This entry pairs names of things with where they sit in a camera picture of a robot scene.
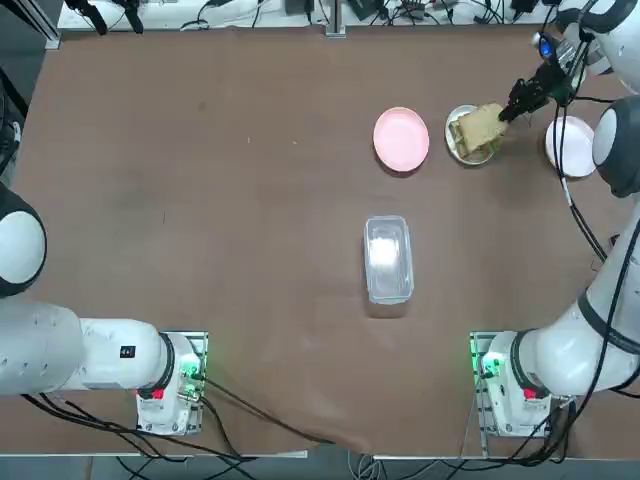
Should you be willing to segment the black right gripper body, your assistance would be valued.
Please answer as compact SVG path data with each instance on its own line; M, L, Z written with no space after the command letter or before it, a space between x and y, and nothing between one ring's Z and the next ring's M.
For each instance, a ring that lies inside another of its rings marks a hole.
M567 104L574 94L573 79L557 64L542 63L533 77L535 95L538 99L555 100Z

